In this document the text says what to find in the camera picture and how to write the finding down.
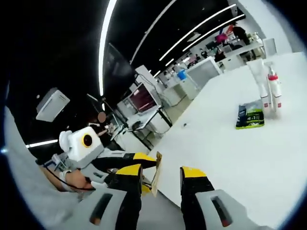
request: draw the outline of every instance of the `small object on table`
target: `small object on table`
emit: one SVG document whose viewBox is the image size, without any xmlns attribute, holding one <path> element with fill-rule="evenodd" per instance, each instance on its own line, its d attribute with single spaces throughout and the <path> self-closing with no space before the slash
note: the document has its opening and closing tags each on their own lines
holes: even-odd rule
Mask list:
<svg viewBox="0 0 307 230">
<path fill-rule="evenodd" d="M 264 126 L 261 100 L 239 105 L 236 129 L 256 128 Z"/>
</svg>

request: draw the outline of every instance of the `white tabletop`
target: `white tabletop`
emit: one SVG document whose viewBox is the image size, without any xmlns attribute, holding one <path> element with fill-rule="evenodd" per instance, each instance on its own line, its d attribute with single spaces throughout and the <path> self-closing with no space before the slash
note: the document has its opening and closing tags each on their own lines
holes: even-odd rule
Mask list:
<svg viewBox="0 0 307 230">
<path fill-rule="evenodd" d="M 143 115 L 140 115 L 139 113 L 137 113 L 137 114 L 129 117 L 128 121 L 127 121 L 129 131 L 132 131 L 132 125 L 137 121 L 141 121 L 142 124 L 136 130 L 141 130 L 141 129 L 145 128 L 145 126 L 157 114 L 157 112 L 159 111 L 160 108 L 161 108 L 160 105 L 156 105 L 153 108 L 146 111 L 145 113 L 143 113 Z"/>
<path fill-rule="evenodd" d="M 232 56 L 237 56 L 237 55 L 240 55 L 242 53 L 248 52 L 250 50 L 257 49 L 261 46 L 263 46 L 263 44 L 261 44 L 259 42 L 253 42 L 252 44 L 247 45 L 247 46 L 243 46 L 240 49 L 236 49 L 232 52 L 225 53 L 225 56 L 226 56 L 226 58 L 230 58 Z"/>
<path fill-rule="evenodd" d="M 260 98 L 244 66 L 211 79 L 150 152 L 162 153 L 158 189 L 178 206 L 184 165 L 206 172 L 259 225 L 277 228 L 295 208 L 307 182 L 307 60 L 301 53 L 271 60 L 282 82 L 280 120 L 235 129 L 238 105 Z M 154 169 L 143 173 L 152 179 Z"/>
</svg>

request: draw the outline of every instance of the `computer monitor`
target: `computer monitor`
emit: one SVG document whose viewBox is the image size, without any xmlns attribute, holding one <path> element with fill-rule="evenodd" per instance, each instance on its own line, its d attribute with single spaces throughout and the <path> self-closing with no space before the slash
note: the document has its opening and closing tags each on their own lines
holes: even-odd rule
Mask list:
<svg viewBox="0 0 307 230">
<path fill-rule="evenodd" d="M 232 51 L 230 45 L 226 45 L 224 47 L 222 47 L 222 51 L 224 51 L 225 53 L 229 53 Z"/>
<path fill-rule="evenodd" d="M 157 105 L 154 97 L 146 89 L 145 85 L 140 84 L 137 89 L 129 96 L 130 101 L 138 112 L 142 113 Z"/>
<path fill-rule="evenodd" d="M 131 94 L 129 87 L 134 83 L 137 72 L 110 43 L 106 47 L 103 70 L 103 96 L 107 104 L 116 109 L 117 104 Z"/>
</svg>

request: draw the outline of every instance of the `white wall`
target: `white wall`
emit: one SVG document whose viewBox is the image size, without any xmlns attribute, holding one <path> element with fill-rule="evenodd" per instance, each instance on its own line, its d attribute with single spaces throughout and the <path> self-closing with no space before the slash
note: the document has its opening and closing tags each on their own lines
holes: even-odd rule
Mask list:
<svg viewBox="0 0 307 230">
<path fill-rule="evenodd" d="M 275 16 L 277 21 L 280 23 L 283 28 L 292 48 L 292 52 L 306 52 L 306 47 L 294 28 L 288 22 L 288 20 L 278 11 L 273 5 L 264 1 L 263 2 L 269 9 L 269 11 Z"/>
<path fill-rule="evenodd" d="M 237 4 L 247 19 L 256 22 L 263 32 L 262 38 L 275 39 L 278 54 L 292 52 L 289 40 L 282 26 L 261 0 L 228 0 L 228 2 L 229 4 Z"/>
</svg>

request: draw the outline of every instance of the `blue container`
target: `blue container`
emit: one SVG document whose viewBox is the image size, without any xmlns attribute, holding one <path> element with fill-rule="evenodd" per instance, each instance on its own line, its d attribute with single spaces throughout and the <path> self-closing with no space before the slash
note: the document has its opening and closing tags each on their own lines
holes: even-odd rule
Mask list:
<svg viewBox="0 0 307 230">
<path fill-rule="evenodd" d="M 180 78 L 180 80 L 184 80 L 185 78 L 187 78 L 186 71 L 184 69 L 180 71 L 177 75 Z"/>
</svg>

